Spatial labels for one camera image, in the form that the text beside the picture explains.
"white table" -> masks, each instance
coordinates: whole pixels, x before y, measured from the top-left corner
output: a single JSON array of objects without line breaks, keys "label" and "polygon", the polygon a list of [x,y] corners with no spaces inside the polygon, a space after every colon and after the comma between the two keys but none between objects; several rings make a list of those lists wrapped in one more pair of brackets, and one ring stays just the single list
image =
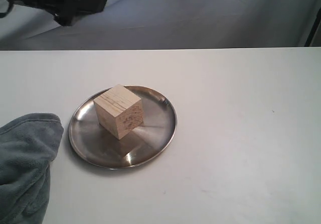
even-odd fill
[{"label": "white table", "polygon": [[[60,116],[44,224],[315,223],[321,220],[321,48],[0,52],[0,124]],[[74,110],[118,83],[173,103],[170,146],[136,169],[77,158]]]}]

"wooden cube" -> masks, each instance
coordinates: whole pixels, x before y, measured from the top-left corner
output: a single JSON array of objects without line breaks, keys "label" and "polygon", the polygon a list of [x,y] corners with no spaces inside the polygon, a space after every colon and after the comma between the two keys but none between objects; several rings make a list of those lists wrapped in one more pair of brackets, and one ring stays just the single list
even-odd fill
[{"label": "wooden cube", "polygon": [[99,123],[119,140],[143,121],[141,98],[117,85],[94,99]]}]

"stainless steel plate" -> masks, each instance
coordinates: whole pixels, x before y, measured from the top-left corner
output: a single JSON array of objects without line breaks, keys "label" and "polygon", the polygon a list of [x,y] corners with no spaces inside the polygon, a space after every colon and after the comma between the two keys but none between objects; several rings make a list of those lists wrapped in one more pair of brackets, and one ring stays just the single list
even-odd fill
[{"label": "stainless steel plate", "polygon": [[159,155],[174,136],[177,118],[167,98],[147,87],[126,88],[142,99],[144,121],[121,140],[104,129],[96,115],[93,99],[107,89],[86,100],[71,118],[71,146],[93,165],[109,169],[141,165]]}]

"gray cloth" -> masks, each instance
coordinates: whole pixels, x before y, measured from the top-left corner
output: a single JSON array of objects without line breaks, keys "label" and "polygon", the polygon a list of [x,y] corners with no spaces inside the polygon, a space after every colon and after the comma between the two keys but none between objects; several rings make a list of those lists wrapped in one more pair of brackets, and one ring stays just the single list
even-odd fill
[{"label": "gray cloth", "polygon": [[42,223],[50,167],[63,128],[53,114],[22,116],[0,128],[0,224]]}]

